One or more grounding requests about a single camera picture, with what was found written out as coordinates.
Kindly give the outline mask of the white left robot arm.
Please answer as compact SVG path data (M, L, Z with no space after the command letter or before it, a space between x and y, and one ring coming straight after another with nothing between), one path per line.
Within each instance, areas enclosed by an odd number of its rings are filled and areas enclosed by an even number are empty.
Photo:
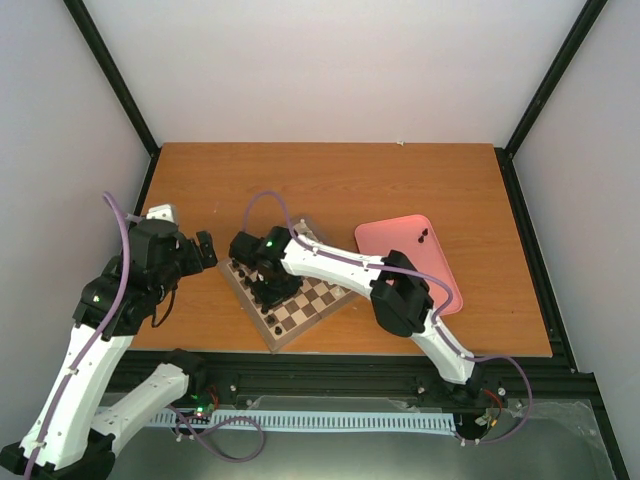
M87 284L73 314L65 361L30 431L1 450L1 465L28 479L105 479L126 444L172 402L201 400L204 362L182 349L109 409L97 410L125 351L179 281L217 264L209 232L186 238L168 220L143 220L120 255Z

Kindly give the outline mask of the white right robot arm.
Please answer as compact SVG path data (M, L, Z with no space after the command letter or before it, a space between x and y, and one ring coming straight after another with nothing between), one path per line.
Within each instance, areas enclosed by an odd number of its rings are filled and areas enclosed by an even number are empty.
M440 313L448 304L437 307L430 294L430 286L436 284L446 292L446 301L451 301L451 289L417 271L404 253L356 254L276 226L265 237L237 233L229 257L247 273L249 292L265 313L294 297L305 279L361 295L371 302L383 330L411 339L429 358L454 402L469 405L478 398L482 373L476 358L442 321Z

